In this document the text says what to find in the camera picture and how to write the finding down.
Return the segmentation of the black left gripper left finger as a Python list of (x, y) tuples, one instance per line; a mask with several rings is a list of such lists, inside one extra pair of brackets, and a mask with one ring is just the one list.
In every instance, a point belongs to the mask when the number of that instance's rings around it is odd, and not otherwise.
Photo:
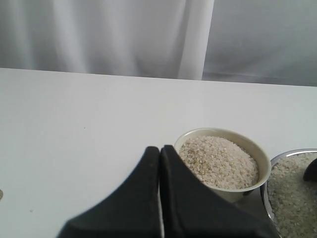
[(159, 238), (159, 149), (149, 146), (106, 199), (68, 220), (59, 238)]

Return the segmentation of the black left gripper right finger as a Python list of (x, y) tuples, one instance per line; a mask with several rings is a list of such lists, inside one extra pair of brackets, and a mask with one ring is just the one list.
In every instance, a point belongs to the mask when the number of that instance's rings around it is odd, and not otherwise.
[(274, 238), (270, 225), (200, 182), (171, 145), (160, 152), (160, 200), (167, 238)]

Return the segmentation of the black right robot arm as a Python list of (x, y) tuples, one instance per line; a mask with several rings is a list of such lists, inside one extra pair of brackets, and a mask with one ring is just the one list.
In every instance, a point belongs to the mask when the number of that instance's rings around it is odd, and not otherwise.
[(317, 182), (317, 159), (314, 159), (305, 169), (303, 181)]

